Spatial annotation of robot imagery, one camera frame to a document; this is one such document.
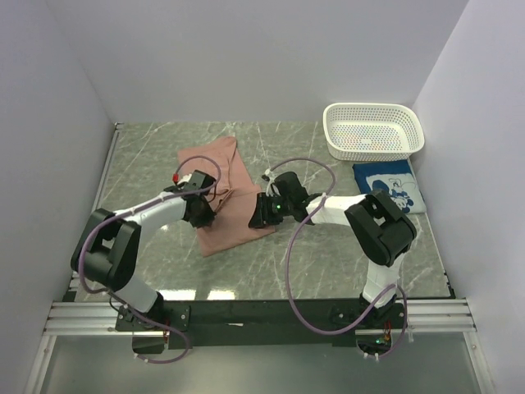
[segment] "gray floor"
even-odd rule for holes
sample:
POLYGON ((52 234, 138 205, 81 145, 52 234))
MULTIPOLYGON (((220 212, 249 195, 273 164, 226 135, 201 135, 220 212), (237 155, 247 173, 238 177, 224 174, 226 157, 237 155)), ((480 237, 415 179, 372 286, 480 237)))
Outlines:
MULTIPOLYGON (((306 156, 330 165, 338 179, 334 195, 359 194, 352 163, 335 160, 326 148, 318 122, 213 122, 125 124, 105 179, 99 206, 115 210, 136 205, 171 184, 176 152, 234 135, 254 182, 285 158, 306 156)), ((282 168, 297 172, 310 192, 330 183, 325 170, 313 163, 282 168)), ((401 285, 411 297, 450 295, 427 215, 410 219, 418 237, 404 260, 401 285)), ((280 299, 285 298, 285 248, 296 226, 288 219, 277 232, 258 241, 203 258, 193 228, 173 223, 158 231, 139 251, 137 271, 167 299, 280 299)), ((368 260, 348 227, 308 227, 292 254, 291 278, 298 298, 356 297, 363 289, 368 260)), ((76 300, 100 300, 82 290, 76 300)))
POLYGON ((414 339, 379 364, 354 348, 302 345, 198 348, 151 365, 134 360, 129 337, 59 337, 42 393, 480 393, 463 334, 414 339))

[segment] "perforated basket bottom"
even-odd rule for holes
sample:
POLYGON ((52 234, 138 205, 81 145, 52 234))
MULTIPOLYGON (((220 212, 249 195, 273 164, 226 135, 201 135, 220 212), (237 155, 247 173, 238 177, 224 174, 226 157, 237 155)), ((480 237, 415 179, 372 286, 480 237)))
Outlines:
POLYGON ((404 152, 409 142, 403 128, 378 121, 341 121, 330 129, 332 143, 343 150, 359 152, 404 152))

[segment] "pink cloth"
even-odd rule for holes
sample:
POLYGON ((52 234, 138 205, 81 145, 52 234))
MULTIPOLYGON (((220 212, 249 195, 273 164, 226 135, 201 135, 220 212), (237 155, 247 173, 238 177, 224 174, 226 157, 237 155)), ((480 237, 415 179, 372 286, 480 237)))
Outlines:
MULTIPOLYGON (((233 248, 245 242, 257 240, 272 234, 274 227, 254 229, 248 227, 255 211, 257 193, 261 188, 252 179, 240 158, 235 137, 221 137, 210 144, 182 149, 177 152, 179 162, 196 154, 212 158, 221 168, 221 180, 217 185, 217 195, 210 206, 217 213, 209 227, 198 228, 197 239, 204 257, 222 250, 233 248)), ((182 174, 200 170, 217 179, 217 169, 208 160, 196 158, 187 162, 182 174)), ((213 189, 208 200, 213 197, 213 189)))

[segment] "cloth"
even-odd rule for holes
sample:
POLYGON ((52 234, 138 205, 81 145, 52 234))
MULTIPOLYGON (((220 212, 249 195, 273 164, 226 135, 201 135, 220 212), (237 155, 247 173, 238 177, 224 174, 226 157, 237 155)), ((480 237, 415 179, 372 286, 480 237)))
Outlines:
MULTIPOLYGON (((177 152, 179 162, 196 154, 202 154, 217 162, 221 180, 217 184, 216 197, 210 206, 217 213, 209 227, 196 229, 197 240, 204 257, 233 248, 245 242, 257 240, 275 232, 275 227, 254 229, 248 227, 255 212, 257 193, 261 188, 254 185, 237 150, 235 137, 221 137, 210 144, 182 149, 177 152)), ((208 160, 196 158, 187 162, 180 175, 200 170, 217 179, 217 169, 208 160)), ((208 201, 213 197, 213 189, 208 201)))
POLYGON ((361 193, 382 189, 404 213, 427 211, 407 160, 354 164, 354 176, 361 193))

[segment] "cartoon print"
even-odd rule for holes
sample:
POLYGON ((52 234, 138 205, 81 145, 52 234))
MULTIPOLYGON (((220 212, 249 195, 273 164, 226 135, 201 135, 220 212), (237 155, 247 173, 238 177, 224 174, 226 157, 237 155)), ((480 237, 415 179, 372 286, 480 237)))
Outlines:
POLYGON ((389 188, 388 185, 383 181, 374 181, 372 183, 372 188, 383 189, 390 195, 392 201, 397 204, 403 213, 410 213, 410 207, 413 206, 413 201, 410 199, 409 194, 403 190, 403 186, 406 184, 402 184, 401 180, 396 178, 390 178, 388 181, 392 184, 392 188, 389 188))

